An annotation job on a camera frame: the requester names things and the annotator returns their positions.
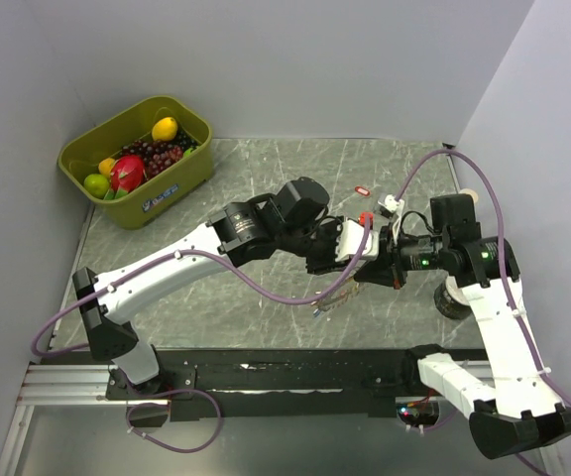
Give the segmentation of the soap pump bottle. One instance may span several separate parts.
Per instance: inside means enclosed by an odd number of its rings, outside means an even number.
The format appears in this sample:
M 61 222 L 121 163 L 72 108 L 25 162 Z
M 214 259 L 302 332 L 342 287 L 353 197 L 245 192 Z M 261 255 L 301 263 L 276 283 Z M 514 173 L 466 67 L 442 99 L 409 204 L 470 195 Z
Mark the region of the soap pump bottle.
M 471 189 L 471 188 L 462 188 L 459 190 L 459 192 L 461 194 L 469 195 L 472 198 L 474 203 L 479 202 L 479 193 L 476 190 Z

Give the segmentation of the dark red grape bunch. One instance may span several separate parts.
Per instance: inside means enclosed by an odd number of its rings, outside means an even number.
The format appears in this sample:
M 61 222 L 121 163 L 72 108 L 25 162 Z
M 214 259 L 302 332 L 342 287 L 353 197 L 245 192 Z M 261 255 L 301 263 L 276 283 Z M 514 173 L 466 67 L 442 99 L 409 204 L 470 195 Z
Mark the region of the dark red grape bunch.
M 146 137 L 131 144 L 125 145 L 119 151 L 117 158 L 137 156 L 144 164 L 144 179 L 152 179 L 184 157 L 188 157 L 199 146 L 183 130 L 179 130 L 170 141 L 157 140 Z

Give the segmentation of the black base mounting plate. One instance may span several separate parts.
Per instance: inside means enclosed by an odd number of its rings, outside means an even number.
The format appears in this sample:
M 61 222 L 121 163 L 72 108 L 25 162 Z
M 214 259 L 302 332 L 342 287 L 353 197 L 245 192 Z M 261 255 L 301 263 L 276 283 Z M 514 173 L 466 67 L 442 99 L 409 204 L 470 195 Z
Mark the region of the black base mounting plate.
M 418 377 L 413 349 L 180 349 L 158 354 L 162 374 L 130 384 L 110 362 L 102 395 L 160 402 L 172 421 L 203 417 L 396 417 L 397 405 L 438 398 Z

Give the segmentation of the red key tag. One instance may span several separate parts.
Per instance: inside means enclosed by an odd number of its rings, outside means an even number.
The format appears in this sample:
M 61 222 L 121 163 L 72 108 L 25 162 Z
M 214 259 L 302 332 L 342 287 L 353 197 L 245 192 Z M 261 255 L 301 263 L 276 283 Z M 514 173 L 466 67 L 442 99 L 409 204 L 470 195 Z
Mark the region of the red key tag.
M 364 188 L 364 187 L 362 187 L 362 186 L 356 186 L 356 187 L 355 187 L 355 191 L 356 191 L 358 194 L 363 195 L 363 196 L 369 196 L 369 195 L 371 194 L 371 192 L 370 192 L 368 189 L 366 189 L 366 188 Z

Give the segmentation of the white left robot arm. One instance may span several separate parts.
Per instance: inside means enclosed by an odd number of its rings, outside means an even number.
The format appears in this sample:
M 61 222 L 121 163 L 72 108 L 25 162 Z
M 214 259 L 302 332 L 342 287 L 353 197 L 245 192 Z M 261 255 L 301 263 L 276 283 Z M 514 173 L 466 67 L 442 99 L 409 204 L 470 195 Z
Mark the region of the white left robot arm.
M 288 181 L 276 193 L 227 204 L 185 237 L 112 272 L 84 267 L 72 276 L 94 360 L 112 362 L 144 399 L 157 396 L 165 375 L 154 347 L 131 323 L 145 306 L 210 275 L 267 260 L 284 251 L 310 274 L 337 269 L 342 220 L 328 214 L 329 195 L 312 178 Z

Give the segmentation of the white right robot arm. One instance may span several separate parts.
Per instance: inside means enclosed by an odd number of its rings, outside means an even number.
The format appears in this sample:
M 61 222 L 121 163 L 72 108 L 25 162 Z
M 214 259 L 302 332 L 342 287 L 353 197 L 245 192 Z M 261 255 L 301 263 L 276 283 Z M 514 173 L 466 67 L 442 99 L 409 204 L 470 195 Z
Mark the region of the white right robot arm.
M 571 407 L 545 381 L 547 369 L 521 302 L 522 282 L 511 246 L 485 238 L 469 194 L 430 201 L 425 235 L 403 232 L 403 203 L 391 195 L 378 211 L 390 220 L 373 244 L 377 256 L 355 276 L 361 283 L 400 289 L 408 273 L 442 270 L 446 280 L 434 301 L 449 318 L 473 315 L 482 336 L 494 383 L 482 383 L 437 346 L 412 349 L 401 371 L 413 395 L 429 389 L 468 420 L 473 440 L 489 459 L 553 444 L 571 435 Z

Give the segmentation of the olive green plastic bin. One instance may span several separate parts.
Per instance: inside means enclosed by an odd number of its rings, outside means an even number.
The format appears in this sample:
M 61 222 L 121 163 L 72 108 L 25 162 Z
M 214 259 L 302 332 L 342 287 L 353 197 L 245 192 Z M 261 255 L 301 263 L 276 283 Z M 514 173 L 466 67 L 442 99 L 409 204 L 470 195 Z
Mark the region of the olive green plastic bin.
M 144 99 L 73 140 L 57 164 L 117 226 L 138 229 L 210 179 L 210 124 L 171 96 Z

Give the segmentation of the red dragon fruit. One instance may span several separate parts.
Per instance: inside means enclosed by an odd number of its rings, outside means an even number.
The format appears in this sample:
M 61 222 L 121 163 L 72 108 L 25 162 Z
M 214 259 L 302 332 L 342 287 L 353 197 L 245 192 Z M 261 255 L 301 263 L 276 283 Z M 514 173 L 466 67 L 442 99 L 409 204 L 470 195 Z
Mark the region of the red dragon fruit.
M 140 156 L 120 158 L 114 165 L 110 184 L 116 195 L 128 194 L 138 188 L 145 177 L 145 165 Z

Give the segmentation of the yellow lemon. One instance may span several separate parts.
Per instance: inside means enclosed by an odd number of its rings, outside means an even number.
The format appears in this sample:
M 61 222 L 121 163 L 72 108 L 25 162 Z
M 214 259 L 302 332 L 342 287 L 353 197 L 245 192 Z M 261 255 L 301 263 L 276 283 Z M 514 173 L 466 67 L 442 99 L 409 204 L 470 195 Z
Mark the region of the yellow lemon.
M 177 121 L 173 117 L 165 117 L 159 120 L 152 128 L 152 139 L 154 141 L 169 142 L 175 138 L 177 131 Z

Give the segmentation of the aluminium rail frame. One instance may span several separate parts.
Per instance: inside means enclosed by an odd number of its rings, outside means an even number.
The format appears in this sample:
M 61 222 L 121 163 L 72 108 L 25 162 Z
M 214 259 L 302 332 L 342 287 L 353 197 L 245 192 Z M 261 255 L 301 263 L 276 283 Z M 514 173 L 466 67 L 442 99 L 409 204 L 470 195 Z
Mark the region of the aluminium rail frame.
M 111 401 L 114 384 L 106 365 L 31 364 L 25 374 L 0 453 L 0 475 L 68 475 L 84 466 L 98 436 L 93 424 L 109 424 L 126 407 Z

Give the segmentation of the small orange fruit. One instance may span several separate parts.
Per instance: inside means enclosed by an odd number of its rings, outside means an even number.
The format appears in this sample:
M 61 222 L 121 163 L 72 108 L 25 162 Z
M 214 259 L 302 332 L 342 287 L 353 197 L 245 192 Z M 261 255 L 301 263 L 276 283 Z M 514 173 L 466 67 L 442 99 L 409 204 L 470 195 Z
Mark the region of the small orange fruit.
M 99 173 L 105 177 L 109 177 L 115 163 L 116 160 L 113 158 L 106 158 L 102 160 L 97 166 Z

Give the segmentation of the black tape roll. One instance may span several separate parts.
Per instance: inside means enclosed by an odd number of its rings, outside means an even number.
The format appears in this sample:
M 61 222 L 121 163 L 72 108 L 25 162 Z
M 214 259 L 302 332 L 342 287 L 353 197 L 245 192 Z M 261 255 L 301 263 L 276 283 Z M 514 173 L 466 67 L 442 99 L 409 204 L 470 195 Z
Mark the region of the black tape roll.
M 472 314 L 471 306 L 453 277 L 447 277 L 435 289 L 433 300 L 436 309 L 446 318 L 463 320 Z

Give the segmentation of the green lime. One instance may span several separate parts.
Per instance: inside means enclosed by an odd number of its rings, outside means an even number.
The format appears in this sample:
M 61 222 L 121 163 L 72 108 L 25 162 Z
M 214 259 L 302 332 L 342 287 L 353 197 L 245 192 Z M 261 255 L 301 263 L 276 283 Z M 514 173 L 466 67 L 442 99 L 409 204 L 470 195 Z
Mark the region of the green lime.
M 92 197 L 103 199 L 110 188 L 110 181 L 102 174 L 90 174 L 84 179 L 83 187 Z

